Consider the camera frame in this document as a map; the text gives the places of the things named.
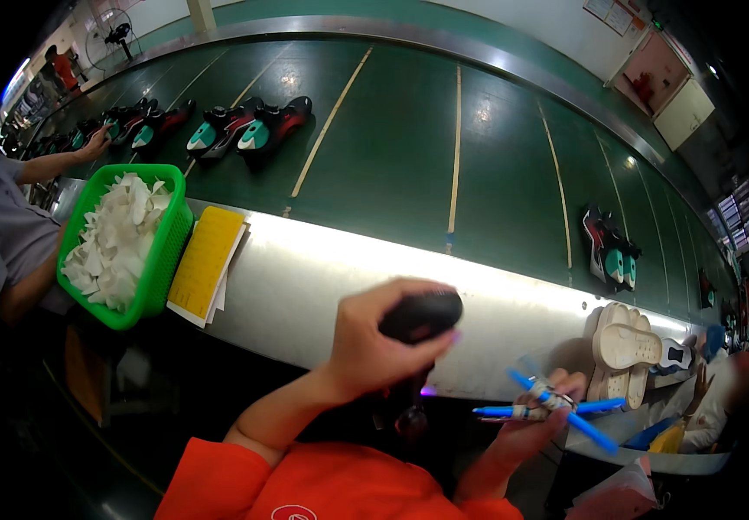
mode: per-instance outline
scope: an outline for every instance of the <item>gray shirt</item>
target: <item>gray shirt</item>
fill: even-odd
[[[0,294],[34,272],[57,249],[59,222],[28,204],[16,185],[24,166],[0,154]],[[54,283],[39,306],[64,315],[73,304]]]

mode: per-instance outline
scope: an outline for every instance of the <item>worker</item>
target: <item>worker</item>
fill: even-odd
[[[463,473],[450,502],[431,475],[371,448],[297,443],[321,412],[387,388],[442,356],[460,338],[451,329],[408,348],[378,331],[401,298],[454,291],[397,279],[339,303],[329,360],[252,404],[223,442],[190,439],[155,514],[173,518],[316,520],[326,518],[521,518],[505,499],[508,478],[565,426],[567,409],[545,422],[509,422]],[[552,374],[560,393],[579,400],[585,376]]]
[[[80,93],[80,83],[74,77],[74,73],[71,72],[71,62],[68,61],[67,57],[57,54],[56,45],[48,47],[48,50],[45,52],[45,61],[53,65],[54,70],[57,71],[57,76],[60,77],[65,88],[75,94]]]
[[[697,373],[684,381],[665,401],[649,408],[648,429],[662,431],[683,419],[684,438],[680,453],[710,449],[721,437],[727,421],[746,416],[749,405],[749,352],[728,354],[723,348],[724,329],[711,325],[707,334],[698,337],[696,352],[712,352],[712,360],[700,358]]]
[[[64,315],[73,299],[58,286],[57,254],[65,226],[25,200],[19,185],[53,179],[69,167],[91,162],[110,141],[98,130],[87,145],[30,161],[0,154],[0,317],[15,325],[37,304]]]

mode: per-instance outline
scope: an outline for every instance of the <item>door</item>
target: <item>door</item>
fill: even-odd
[[[705,119],[710,117],[714,109],[713,102],[698,81],[690,78],[655,119],[655,127],[669,148],[675,151]]]

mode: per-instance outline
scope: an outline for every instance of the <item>green plastic basket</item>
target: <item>green plastic basket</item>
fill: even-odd
[[[100,203],[100,197],[108,192],[106,185],[112,185],[115,176],[123,177],[123,172],[135,172],[143,182],[152,186],[156,180],[165,182],[164,187],[172,193],[169,207],[166,208],[149,250],[143,274],[137,283],[135,298],[131,301],[126,313],[110,309],[103,304],[92,304],[88,297],[71,285],[67,276],[60,269],[64,267],[68,253],[79,243],[78,234],[86,229],[85,214],[94,211]],[[186,182],[181,170],[173,165],[162,164],[115,164],[103,166],[91,176],[82,189],[74,212],[68,221],[65,236],[62,237],[60,254],[57,258],[57,281],[78,304],[95,315],[106,326],[115,330],[131,328],[140,318],[147,318],[161,313],[166,305],[166,297],[172,285],[172,277],[178,267],[181,251],[186,236],[190,232],[193,216],[190,206],[186,204],[184,192]]]

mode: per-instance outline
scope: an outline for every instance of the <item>bulletin board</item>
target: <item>bulletin board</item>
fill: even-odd
[[[627,7],[613,0],[585,0],[583,9],[595,15],[620,36],[626,34],[635,17]]]

